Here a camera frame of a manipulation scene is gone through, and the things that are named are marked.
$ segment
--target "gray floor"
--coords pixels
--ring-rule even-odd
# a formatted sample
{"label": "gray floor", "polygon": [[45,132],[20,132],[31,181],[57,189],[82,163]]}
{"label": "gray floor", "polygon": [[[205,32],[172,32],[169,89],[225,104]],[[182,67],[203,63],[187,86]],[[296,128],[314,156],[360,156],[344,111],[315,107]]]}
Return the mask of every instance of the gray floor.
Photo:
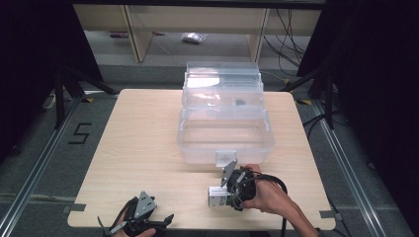
{"label": "gray floor", "polygon": [[[198,61],[250,61],[245,36],[208,35],[200,44],[181,41],[182,34],[155,36],[145,60],[138,64],[134,61],[128,39],[111,39],[108,33],[86,32],[95,57],[107,84],[116,89],[123,88],[169,88],[181,89],[186,63]],[[281,45],[274,36],[268,40],[276,48]],[[309,38],[295,38],[296,43],[305,48]],[[297,61],[292,50],[284,54]],[[264,43],[259,67],[267,91],[284,87],[285,79],[296,80],[296,67],[280,60]],[[94,88],[85,85],[86,90]],[[309,83],[293,91],[296,100],[307,99]],[[77,196],[84,176],[99,143],[101,134],[112,112],[116,98],[96,98],[92,103],[77,104],[68,125],[63,131],[57,147],[42,173],[42,177],[32,193],[11,236],[101,236],[98,228],[72,228],[67,225],[70,206]],[[311,105],[296,105],[301,121],[316,116]],[[335,132],[339,142],[350,160],[351,166],[362,188],[377,213],[378,219],[387,236],[413,236],[397,206],[387,192],[377,173],[366,166],[368,161],[355,134],[346,124],[342,115],[334,117]],[[72,145],[80,137],[73,132],[80,122],[90,122],[82,127],[89,133],[85,144]],[[11,154],[0,167],[0,213],[4,215],[19,192],[32,168],[42,155],[43,148],[53,133],[54,107],[40,114],[25,137],[19,143],[22,153]],[[334,151],[318,124],[309,138],[322,182],[331,200],[342,213],[352,236],[374,236],[354,199],[348,182],[337,162]],[[340,221],[336,229],[349,236]],[[339,236],[332,231],[328,236]],[[167,236],[249,236],[248,232],[229,231],[169,231]],[[296,236],[289,231],[287,236]]]}

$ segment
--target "finger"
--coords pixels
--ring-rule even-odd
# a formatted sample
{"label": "finger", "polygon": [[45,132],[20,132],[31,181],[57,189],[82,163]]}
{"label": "finger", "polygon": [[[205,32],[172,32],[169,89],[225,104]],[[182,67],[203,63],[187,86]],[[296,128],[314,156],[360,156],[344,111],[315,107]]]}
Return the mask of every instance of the finger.
{"label": "finger", "polygon": [[281,187],[274,181],[266,181],[266,184],[269,185],[270,187],[273,187],[274,189],[278,189],[278,190],[283,190],[281,189]]}
{"label": "finger", "polygon": [[241,208],[256,208],[255,202],[253,201],[253,199],[251,200],[246,200],[244,202],[241,203],[240,205]]}
{"label": "finger", "polygon": [[147,229],[146,231],[142,232],[138,237],[151,237],[156,233],[156,229],[151,228]]}
{"label": "finger", "polygon": [[121,215],[121,217],[118,220],[117,224],[120,224],[121,222],[123,222],[125,217],[126,217],[126,211],[124,211],[124,213]]}
{"label": "finger", "polygon": [[256,164],[247,164],[244,166],[244,168],[251,169],[254,172],[262,173],[261,168]]}

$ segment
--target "aluminum rail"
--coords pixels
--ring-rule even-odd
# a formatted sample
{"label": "aluminum rail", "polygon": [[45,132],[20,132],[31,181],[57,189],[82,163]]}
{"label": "aluminum rail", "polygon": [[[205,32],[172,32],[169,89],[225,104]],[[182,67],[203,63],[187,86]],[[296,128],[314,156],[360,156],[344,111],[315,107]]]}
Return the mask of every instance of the aluminum rail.
{"label": "aluminum rail", "polygon": [[[324,114],[323,108],[318,101],[313,101],[313,107],[317,116]],[[357,175],[355,174],[354,169],[351,166],[351,162],[348,160],[348,157],[346,156],[335,131],[329,128],[327,122],[324,119],[321,120],[321,127],[323,128],[327,140],[332,147],[333,153],[336,156],[336,160],[346,181],[348,182],[352,196],[357,202],[360,212],[363,215],[372,236],[387,236],[384,229],[382,228],[382,224],[378,218],[377,212],[375,211]]]}
{"label": "aluminum rail", "polygon": [[9,206],[9,209],[7,210],[6,214],[2,216],[0,223],[0,234],[2,237],[8,237],[12,233],[16,223],[18,222],[22,212],[25,209],[25,206],[31,198],[32,192],[34,191],[35,187],[40,181],[43,171],[48,165],[49,160],[52,157],[52,154],[55,151],[55,148],[57,147],[57,144],[62,134],[66,130],[68,122],[70,121],[71,116],[73,115],[73,112],[75,111],[78,105],[80,105],[80,99],[73,99],[69,103],[66,118],[61,123],[61,126],[55,129],[52,133],[51,138],[46,144],[45,149],[43,150],[40,158],[38,159],[37,163],[32,169],[30,175],[28,176],[20,191],[16,195],[12,204]]}

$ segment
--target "hand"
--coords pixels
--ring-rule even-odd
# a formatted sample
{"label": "hand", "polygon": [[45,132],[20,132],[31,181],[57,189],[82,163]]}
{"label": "hand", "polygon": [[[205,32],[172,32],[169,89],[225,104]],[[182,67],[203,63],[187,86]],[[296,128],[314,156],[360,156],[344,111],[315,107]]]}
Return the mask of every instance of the hand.
{"label": "hand", "polygon": [[[246,165],[244,168],[262,173],[258,165]],[[243,208],[256,208],[261,212],[278,214],[288,220],[299,236],[318,236],[299,206],[276,184],[267,180],[256,180],[256,195],[253,199],[242,202]]]}
{"label": "hand", "polygon": [[[124,212],[121,215],[121,218],[118,220],[117,225],[121,224],[124,221],[124,218],[126,216],[126,213]],[[154,228],[147,229],[146,231],[142,232],[141,234],[137,235],[136,237],[152,237],[156,233],[156,230]],[[115,237],[128,237],[123,229],[119,230],[114,235]]]}
{"label": "hand", "polygon": [[[151,229],[147,229],[146,231],[142,232],[141,234],[137,235],[136,237],[151,237],[155,233],[156,233],[156,230],[151,228]],[[128,237],[123,229],[118,231],[114,236],[116,236],[116,237]]]}
{"label": "hand", "polygon": [[[246,165],[244,168],[257,173],[262,173],[258,165]],[[256,180],[256,195],[251,200],[242,203],[243,208],[256,208],[261,212],[278,214],[286,219],[295,210],[296,204],[292,199],[276,184],[267,180]]]}

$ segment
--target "plastic storage box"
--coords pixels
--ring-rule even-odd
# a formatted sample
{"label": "plastic storage box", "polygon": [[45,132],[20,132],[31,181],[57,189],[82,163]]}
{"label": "plastic storage box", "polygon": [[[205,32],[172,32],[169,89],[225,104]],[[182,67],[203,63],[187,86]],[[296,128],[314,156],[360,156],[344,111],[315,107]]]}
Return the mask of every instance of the plastic storage box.
{"label": "plastic storage box", "polygon": [[275,145],[256,63],[190,62],[178,144],[186,163],[262,163]]}

